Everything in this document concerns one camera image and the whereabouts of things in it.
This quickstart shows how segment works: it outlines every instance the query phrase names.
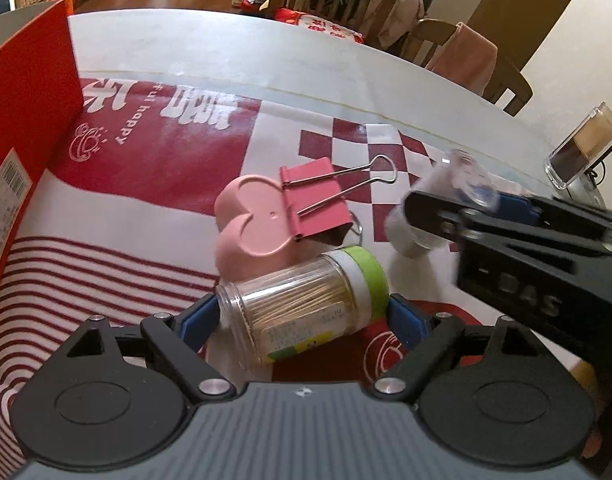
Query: dining table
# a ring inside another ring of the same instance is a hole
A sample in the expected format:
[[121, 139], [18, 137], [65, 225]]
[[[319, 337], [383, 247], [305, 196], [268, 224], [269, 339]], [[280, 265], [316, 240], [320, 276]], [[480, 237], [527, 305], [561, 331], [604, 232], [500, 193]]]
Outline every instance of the dining table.
[[[0, 478], [23, 462], [9, 427], [14, 395], [79, 323], [178, 314], [212, 292], [214, 199], [240, 174], [276, 178], [280, 166], [321, 156], [351, 168], [387, 154], [396, 183], [347, 199], [390, 291], [496, 322], [500, 312], [454, 285], [454, 247], [405, 258], [383, 223], [452, 149], [505, 190], [553, 195], [543, 167], [552, 147], [518, 119], [406, 60], [271, 20], [135, 9], [69, 23], [84, 109], [36, 188], [0, 283]], [[578, 361], [546, 344], [567, 367]], [[359, 356], [368, 380], [389, 352], [402, 353], [382, 329], [370, 334], [375, 345]]]

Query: green lid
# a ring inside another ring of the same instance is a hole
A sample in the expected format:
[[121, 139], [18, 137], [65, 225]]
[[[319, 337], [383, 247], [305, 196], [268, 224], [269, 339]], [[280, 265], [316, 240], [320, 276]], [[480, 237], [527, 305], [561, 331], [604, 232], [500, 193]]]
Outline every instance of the green lid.
[[386, 314], [388, 305], [388, 281], [382, 266], [369, 251], [360, 246], [342, 248], [359, 266], [371, 293], [372, 321], [381, 319]]

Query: red cushion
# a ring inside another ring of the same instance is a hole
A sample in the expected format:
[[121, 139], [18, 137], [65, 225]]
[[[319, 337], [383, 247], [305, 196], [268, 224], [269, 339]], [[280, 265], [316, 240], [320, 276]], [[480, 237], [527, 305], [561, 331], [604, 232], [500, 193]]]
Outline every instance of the red cushion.
[[364, 37], [354, 30], [342, 27], [341, 25], [336, 25], [329, 20], [318, 18], [312, 14], [298, 12], [297, 10], [285, 8], [277, 9], [277, 12], [275, 13], [275, 21], [310, 28], [310, 30], [323, 32], [324, 34], [334, 36], [335, 38], [341, 38], [342, 40], [353, 40], [355, 43], [364, 42]]

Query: red box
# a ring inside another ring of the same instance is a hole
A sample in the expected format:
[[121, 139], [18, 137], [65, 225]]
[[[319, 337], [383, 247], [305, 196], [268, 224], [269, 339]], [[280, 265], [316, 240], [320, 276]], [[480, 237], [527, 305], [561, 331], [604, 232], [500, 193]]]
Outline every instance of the red box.
[[0, 14], [0, 277], [33, 189], [82, 107], [66, 2]]

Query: barcode sticker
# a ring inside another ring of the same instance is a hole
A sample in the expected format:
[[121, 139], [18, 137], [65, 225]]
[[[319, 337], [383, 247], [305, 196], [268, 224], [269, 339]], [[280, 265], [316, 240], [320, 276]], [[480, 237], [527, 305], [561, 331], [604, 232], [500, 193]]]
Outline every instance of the barcode sticker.
[[0, 166], [0, 260], [31, 184], [15, 149], [11, 149]]
[[299, 354], [324, 344], [346, 331], [347, 313], [344, 303], [324, 308], [265, 328], [260, 332], [260, 346], [268, 362]]

